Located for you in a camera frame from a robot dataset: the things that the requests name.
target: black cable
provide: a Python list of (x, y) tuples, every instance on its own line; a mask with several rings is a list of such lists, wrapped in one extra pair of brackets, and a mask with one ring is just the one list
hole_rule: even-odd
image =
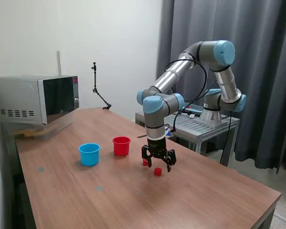
[(231, 119), (232, 119), (232, 111), (230, 112), (230, 122), (229, 122), (229, 128), (228, 128), (227, 136), (225, 137), (225, 144), (224, 144), (223, 152), (221, 153), (220, 162), (219, 162), (220, 164), (221, 164), (221, 161), (222, 161), (222, 159), (223, 159), (224, 150), (225, 150), (225, 145), (227, 144), (228, 135), (229, 135), (229, 132), (230, 132), (230, 127), (231, 127)]
[(214, 80), (214, 81), (212, 82), (211, 86), (209, 87), (209, 89), (206, 90), (206, 92), (205, 92), (203, 95), (201, 95), (199, 98), (197, 98), (197, 100), (203, 98), (203, 97), (209, 92), (209, 90), (212, 89), (212, 86), (213, 86), (213, 84), (214, 84), (216, 81), (217, 81), (217, 80)]
[[(166, 69), (167, 69), (167, 67), (169, 65), (171, 65), (172, 63), (178, 62), (178, 61), (191, 61), (191, 62), (194, 62), (194, 63), (198, 64), (202, 68), (202, 70), (204, 71), (204, 85), (203, 85), (201, 91), (199, 92), (199, 94), (197, 95), (197, 97), (194, 98), (194, 100), (192, 100), (189, 103), (188, 106), (190, 106), (193, 102), (195, 102), (197, 100), (197, 98), (201, 95), (202, 91), (204, 90), (204, 88), (206, 86), (206, 81), (207, 81), (207, 73), (206, 73), (205, 68), (203, 67), (203, 65), (200, 62), (195, 61), (195, 60), (191, 60), (191, 59), (179, 59), (179, 60), (171, 61), (164, 67), (164, 71), (166, 71)], [(186, 109), (186, 107), (184, 107), (182, 110), (179, 110), (178, 113), (176, 114), (175, 119), (174, 119), (173, 129), (171, 130), (171, 132), (175, 132), (176, 131), (176, 127), (175, 127), (176, 119), (177, 119), (178, 115), (181, 114), (181, 112), (184, 111), (185, 109)]]

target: cup rim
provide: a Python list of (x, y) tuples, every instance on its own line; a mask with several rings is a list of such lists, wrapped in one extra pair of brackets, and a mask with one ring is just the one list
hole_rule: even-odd
[[(82, 151), (81, 150), (81, 147), (82, 146), (86, 146), (86, 145), (95, 145), (95, 146), (98, 146), (98, 148), (94, 151), (91, 151), (91, 152), (85, 152), (85, 151)], [(78, 151), (80, 151), (81, 153), (84, 153), (84, 154), (91, 154), (91, 153), (95, 153), (97, 151), (99, 151), (101, 149), (101, 146), (99, 144), (96, 144), (96, 143), (86, 143), (86, 144), (83, 144), (81, 146), (78, 147)]]

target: metal rod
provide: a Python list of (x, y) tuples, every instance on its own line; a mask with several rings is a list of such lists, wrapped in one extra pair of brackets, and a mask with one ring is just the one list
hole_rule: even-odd
[(61, 51), (56, 51), (57, 55), (57, 65), (58, 65), (58, 75), (61, 75)]

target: floor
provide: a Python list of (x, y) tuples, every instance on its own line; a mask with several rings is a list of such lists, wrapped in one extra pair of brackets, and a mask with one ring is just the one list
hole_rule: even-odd
[[(209, 153), (207, 156), (219, 162), (221, 152), (221, 150), (214, 151)], [(277, 175), (276, 169), (258, 169), (254, 166), (253, 160), (249, 159), (244, 162), (238, 162), (235, 160), (234, 156), (232, 156), (229, 167), (281, 192), (282, 197), (276, 205), (276, 213), (286, 218), (286, 170), (280, 169)], [(271, 228), (286, 229), (286, 223), (276, 217), (273, 217)]]

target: red cube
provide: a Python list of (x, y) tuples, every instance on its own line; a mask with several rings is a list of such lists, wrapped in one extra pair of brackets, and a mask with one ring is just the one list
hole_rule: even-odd
[(143, 165), (148, 166), (148, 162), (145, 159), (143, 159)]
[(161, 176), (161, 173), (162, 173), (162, 169), (161, 168), (157, 167), (157, 168), (154, 169), (153, 174), (155, 176)]

